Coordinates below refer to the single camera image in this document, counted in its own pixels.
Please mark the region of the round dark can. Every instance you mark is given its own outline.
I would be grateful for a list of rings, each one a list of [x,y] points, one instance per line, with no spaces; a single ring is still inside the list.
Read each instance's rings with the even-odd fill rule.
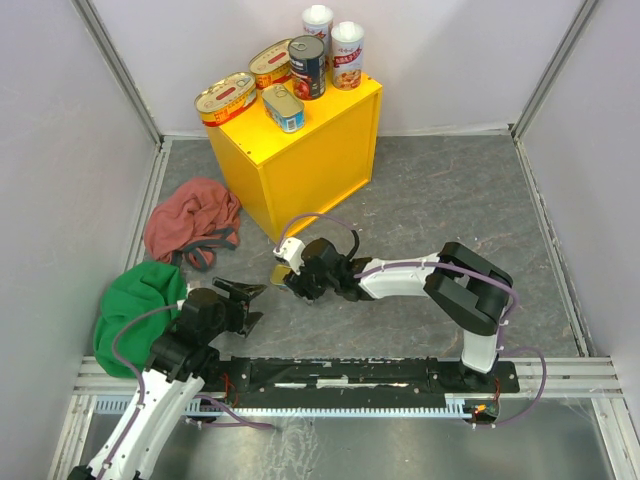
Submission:
[[[325,93],[324,43],[312,35],[293,38],[288,45],[294,94],[301,100],[315,100]]]

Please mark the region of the rectangular gold tin front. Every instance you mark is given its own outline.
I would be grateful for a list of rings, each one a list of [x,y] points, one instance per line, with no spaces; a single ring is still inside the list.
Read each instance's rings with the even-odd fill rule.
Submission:
[[[266,114],[283,132],[294,133],[304,127],[304,104],[284,85],[266,87],[262,100]]]

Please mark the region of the rectangular gold tin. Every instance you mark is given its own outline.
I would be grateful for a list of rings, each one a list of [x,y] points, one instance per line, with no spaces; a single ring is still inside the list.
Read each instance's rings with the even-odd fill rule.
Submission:
[[[262,100],[266,114],[283,132],[294,133],[304,127],[304,104],[284,85],[266,87]]]
[[[270,283],[278,288],[285,288],[285,278],[291,273],[291,268],[285,265],[278,264],[272,270],[270,276]]]

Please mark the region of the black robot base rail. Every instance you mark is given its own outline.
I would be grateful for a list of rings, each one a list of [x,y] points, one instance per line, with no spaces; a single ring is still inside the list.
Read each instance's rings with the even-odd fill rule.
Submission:
[[[513,394],[515,365],[499,360],[487,374],[459,360],[281,359],[233,357],[210,364],[204,393],[235,407],[276,409],[435,408],[447,394]]]

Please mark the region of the green cloth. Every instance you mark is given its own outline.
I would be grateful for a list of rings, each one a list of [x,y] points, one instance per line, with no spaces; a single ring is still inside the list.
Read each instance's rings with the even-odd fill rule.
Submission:
[[[104,371],[116,378],[132,378],[133,372],[113,354],[142,369],[153,342],[178,316],[169,306],[186,294],[186,282],[177,266],[143,262],[117,277],[100,302],[100,316],[93,335],[94,356]]]

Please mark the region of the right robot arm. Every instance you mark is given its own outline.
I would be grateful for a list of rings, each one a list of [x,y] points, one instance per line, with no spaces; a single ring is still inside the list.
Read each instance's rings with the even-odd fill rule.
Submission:
[[[463,331],[454,380],[472,391],[495,384],[500,329],[519,297],[509,274],[464,245],[448,242],[428,256],[383,260],[341,254],[325,238],[304,244],[289,237],[274,256],[288,268],[283,284],[309,302],[328,290],[351,302],[431,299]]]

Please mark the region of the yellow wooden cabinet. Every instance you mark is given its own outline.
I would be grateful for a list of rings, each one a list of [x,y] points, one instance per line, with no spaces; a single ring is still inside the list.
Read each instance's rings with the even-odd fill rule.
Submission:
[[[304,104],[305,125],[284,132],[262,100],[207,135],[228,189],[271,239],[293,235],[370,182],[383,87],[328,86]]]

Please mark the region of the oval gold fish tin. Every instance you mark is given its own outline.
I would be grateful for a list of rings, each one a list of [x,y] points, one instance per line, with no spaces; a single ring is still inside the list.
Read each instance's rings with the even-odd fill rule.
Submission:
[[[281,40],[249,62],[249,71],[255,77],[256,88],[264,90],[274,84],[282,84],[291,78],[289,44],[290,39]]]

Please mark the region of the white porridge can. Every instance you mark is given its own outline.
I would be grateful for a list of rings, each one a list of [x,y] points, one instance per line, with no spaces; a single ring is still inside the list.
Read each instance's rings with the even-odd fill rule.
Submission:
[[[333,10],[325,5],[314,4],[302,12],[301,18],[304,32],[321,39],[328,48],[334,19]]]
[[[354,90],[361,83],[364,29],[353,21],[343,21],[331,31],[332,83],[340,90]]]

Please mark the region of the red cloth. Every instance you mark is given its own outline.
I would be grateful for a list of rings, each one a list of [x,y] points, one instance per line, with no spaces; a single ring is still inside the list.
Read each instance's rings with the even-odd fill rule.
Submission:
[[[206,272],[213,268],[217,250],[239,246],[240,210],[240,200],[224,185],[193,178],[154,208],[144,245],[155,261],[174,266],[185,262]]]

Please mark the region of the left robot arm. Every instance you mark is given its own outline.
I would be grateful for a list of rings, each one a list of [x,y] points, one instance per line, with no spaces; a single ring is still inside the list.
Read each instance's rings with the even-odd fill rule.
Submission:
[[[224,378],[219,351],[210,343],[220,334],[248,336],[263,314],[250,302],[266,290],[216,278],[211,288],[195,288],[184,300],[153,309],[132,320],[114,338],[112,353],[134,375],[136,391],[102,449],[86,465],[74,467],[70,479],[149,479],[170,434],[201,390]],[[153,342],[144,368],[122,356],[122,337],[159,313],[178,316]]]

